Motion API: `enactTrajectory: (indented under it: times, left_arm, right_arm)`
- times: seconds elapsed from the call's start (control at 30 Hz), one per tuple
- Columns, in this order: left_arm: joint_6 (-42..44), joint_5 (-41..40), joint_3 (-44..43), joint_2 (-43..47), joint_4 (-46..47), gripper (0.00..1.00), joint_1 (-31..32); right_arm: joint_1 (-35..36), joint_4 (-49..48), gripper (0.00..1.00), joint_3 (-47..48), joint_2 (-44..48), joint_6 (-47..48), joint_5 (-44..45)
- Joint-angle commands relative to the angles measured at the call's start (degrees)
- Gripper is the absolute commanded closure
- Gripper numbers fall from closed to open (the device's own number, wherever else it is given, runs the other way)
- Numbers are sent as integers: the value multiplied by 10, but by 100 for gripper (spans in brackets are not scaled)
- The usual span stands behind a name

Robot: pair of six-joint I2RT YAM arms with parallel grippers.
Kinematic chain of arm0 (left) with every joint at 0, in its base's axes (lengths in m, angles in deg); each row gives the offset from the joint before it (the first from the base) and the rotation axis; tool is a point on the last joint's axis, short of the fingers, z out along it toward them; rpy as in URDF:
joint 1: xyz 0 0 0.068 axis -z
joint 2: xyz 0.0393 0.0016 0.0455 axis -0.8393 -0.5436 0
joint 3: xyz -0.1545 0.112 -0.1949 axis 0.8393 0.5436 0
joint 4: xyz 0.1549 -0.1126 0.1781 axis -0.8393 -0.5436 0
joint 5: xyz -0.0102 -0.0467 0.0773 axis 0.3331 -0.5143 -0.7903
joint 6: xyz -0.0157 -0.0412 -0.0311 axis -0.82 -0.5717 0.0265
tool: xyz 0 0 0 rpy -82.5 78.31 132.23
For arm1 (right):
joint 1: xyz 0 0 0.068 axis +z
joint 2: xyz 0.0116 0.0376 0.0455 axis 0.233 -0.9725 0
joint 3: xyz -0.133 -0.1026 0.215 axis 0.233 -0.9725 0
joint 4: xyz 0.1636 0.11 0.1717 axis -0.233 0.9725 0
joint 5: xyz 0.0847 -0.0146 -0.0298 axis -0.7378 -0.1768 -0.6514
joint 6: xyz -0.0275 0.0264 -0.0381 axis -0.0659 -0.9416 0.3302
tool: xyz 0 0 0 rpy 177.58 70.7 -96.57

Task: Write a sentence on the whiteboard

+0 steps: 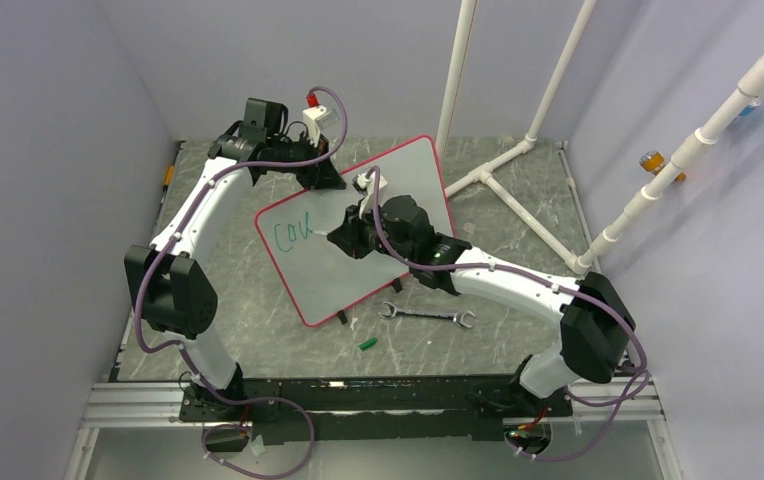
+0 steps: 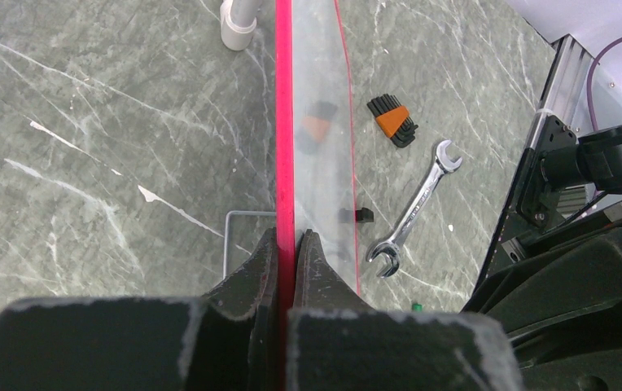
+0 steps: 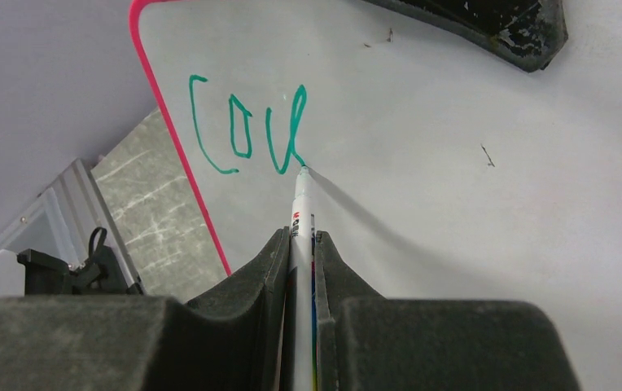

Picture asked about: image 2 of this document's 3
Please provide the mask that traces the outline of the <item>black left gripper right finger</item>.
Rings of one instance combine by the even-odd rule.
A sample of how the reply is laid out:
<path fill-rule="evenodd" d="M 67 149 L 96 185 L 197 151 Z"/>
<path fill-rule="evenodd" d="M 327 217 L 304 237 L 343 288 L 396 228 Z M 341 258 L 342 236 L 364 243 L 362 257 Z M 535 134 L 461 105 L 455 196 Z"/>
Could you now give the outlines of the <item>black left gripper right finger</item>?
<path fill-rule="evenodd" d="M 287 313 L 290 390 L 521 390 L 499 322 L 476 313 L 375 310 L 306 231 Z"/>

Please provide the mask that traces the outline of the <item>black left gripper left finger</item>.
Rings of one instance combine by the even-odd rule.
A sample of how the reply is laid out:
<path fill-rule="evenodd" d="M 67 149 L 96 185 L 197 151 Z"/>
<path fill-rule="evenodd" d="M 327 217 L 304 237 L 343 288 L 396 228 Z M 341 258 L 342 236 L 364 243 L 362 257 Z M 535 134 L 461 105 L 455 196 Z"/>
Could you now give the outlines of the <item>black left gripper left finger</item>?
<path fill-rule="evenodd" d="M 275 230 L 200 297 L 31 297 L 0 313 L 0 390 L 273 390 Z"/>

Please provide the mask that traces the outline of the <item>pink framed whiteboard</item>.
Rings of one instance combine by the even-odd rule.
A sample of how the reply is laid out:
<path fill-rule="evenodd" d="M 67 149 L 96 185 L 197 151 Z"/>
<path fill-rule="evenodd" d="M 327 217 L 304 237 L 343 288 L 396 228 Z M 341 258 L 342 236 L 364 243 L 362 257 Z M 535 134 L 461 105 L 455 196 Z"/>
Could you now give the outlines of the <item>pink framed whiteboard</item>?
<path fill-rule="evenodd" d="M 276 226 L 283 291 L 306 231 L 359 291 L 352 87 L 337 1 L 278 1 L 275 15 Z"/>

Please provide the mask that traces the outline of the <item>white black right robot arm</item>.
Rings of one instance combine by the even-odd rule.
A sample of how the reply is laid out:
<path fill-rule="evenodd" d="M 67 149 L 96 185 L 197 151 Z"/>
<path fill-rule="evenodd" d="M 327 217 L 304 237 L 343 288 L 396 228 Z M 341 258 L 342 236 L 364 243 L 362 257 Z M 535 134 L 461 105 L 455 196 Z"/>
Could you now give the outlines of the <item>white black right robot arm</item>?
<path fill-rule="evenodd" d="M 622 390 L 622 125 L 522 155 L 465 310 L 503 327 L 529 390 Z"/>

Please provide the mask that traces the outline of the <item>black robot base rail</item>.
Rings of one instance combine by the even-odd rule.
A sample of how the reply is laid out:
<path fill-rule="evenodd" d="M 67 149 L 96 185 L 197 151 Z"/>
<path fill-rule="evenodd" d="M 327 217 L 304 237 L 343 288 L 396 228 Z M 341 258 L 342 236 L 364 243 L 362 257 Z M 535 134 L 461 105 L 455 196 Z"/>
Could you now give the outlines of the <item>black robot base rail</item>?
<path fill-rule="evenodd" d="M 537 236 L 559 224 L 559 192 L 551 191 L 542 177 L 539 164 L 542 156 L 576 143 L 568 125 L 553 114 L 542 113 L 532 122 L 532 141 L 527 145 L 515 171 L 503 210 L 486 252 L 475 289 L 500 270 L 522 261 L 520 236 Z"/>

